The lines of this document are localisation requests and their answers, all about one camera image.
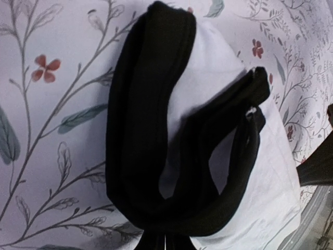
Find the white underwear black trim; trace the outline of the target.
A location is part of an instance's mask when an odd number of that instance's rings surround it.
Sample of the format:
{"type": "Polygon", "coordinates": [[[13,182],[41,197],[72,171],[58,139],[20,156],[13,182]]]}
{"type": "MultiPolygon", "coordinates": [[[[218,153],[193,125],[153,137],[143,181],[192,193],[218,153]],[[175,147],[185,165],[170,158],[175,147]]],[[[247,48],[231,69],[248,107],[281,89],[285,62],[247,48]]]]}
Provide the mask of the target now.
{"type": "Polygon", "coordinates": [[[134,226],[196,249],[278,249],[301,219],[266,70],[245,71],[218,30],[163,2],[135,22],[116,65],[106,186],[134,226]]]}

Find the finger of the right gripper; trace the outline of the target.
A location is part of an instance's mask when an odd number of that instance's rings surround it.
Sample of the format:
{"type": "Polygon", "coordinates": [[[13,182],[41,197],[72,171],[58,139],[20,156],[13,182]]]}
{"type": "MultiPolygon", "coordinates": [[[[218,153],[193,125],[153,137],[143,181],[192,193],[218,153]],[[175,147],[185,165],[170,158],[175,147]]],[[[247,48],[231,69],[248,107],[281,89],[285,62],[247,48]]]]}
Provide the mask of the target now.
{"type": "Polygon", "coordinates": [[[297,173],[300,186],[327,185],[333,183],[333,135],[332,132],[321,145],[302,164],[298,165],[297,173]]]}

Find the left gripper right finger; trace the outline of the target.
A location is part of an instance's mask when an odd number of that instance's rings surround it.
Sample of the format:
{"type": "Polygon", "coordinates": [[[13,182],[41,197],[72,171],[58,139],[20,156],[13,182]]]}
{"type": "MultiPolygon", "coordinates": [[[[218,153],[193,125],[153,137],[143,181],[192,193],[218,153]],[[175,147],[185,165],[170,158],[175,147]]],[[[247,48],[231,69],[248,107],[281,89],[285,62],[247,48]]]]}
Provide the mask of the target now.
{"type": "Polygon", "coordinates": [[[190,237],[167,234],[165,236],[166,250],[196,250],[190,237]]]}

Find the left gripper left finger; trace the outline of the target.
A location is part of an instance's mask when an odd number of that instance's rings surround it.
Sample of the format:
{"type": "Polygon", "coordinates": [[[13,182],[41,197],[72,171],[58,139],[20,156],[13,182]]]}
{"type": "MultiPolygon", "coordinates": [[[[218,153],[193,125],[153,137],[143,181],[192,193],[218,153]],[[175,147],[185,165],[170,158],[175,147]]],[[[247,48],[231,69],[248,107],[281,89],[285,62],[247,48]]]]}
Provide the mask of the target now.
{"type": "Polygon", "coordinates": [[[165,235],[145,230],[134,250],[164,250],[165,235]]]}

